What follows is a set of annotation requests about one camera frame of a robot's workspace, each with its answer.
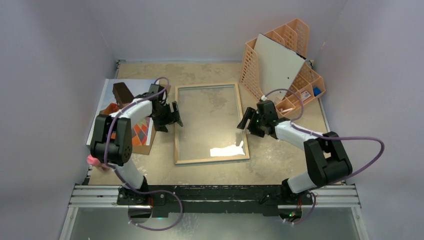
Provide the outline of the hot air balloon photo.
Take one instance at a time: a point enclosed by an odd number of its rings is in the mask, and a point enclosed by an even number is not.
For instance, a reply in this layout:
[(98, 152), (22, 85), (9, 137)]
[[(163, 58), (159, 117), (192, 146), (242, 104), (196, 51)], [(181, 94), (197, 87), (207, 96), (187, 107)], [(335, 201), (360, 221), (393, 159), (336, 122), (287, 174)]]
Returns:
[[(130, 104), (138, 95), (146, 93), (154, 79), (106, 79), (95, 117), (112, 114)], [(153, 141), (153, 120), (146, 117), (131, 130), (134, 147), (150, 146)]]

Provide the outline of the brown cardboard backing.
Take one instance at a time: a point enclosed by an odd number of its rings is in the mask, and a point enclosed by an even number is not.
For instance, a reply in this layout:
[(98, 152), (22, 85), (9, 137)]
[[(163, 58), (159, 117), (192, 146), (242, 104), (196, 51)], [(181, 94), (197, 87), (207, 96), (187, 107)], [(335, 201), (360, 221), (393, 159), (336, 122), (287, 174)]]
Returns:
[[(135, 95), (133, 102), (136, 99), (148, 97), (148, 91)], [(140, 118), (137, 123), (132, 120), (131, 124), (133, 125), (133, 128), (131, 129), (132, 152), (135, 154), (149, 155), (156, 134), (151, 115), (149, 114), (144, 118)]]

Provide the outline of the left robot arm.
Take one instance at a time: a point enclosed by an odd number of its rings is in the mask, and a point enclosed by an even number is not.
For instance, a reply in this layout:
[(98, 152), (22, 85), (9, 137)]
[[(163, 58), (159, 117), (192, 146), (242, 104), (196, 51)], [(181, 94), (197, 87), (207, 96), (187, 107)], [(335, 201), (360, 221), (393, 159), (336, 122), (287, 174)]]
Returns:
[(112, 169), (122, 183), (130, 190), (129, 197), (138, 205), (146, 203), (150, 191), (147, 179), (135, 166), (132, 157), (135, 124), (145, 118), (153, 121), (157, 132), (167, 133), (168, 125), (183, 126), (176, 101), (168, 101), (169, 85), (155, 82), (148, 92), (136, 96), (127, 106), (111, 114), (99, 114), (94, 121), (90, 143), (90, 154)]

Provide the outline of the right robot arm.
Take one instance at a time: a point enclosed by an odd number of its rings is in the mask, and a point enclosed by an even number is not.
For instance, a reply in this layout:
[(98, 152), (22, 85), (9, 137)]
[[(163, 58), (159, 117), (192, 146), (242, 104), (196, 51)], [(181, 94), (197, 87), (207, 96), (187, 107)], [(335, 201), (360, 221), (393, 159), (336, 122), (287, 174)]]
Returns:
[(256, 108), (248, 107), (237, 128), (263, 138), (268, 135), (304, 151), (306, 171), (282, 181), (280, 196), (288, 204), (314, 188), (338, 182), (353, 172), (350, 159), (335, 132), (314, 133), (286, 117), (280, 118), (271, 100), (260, 100)]

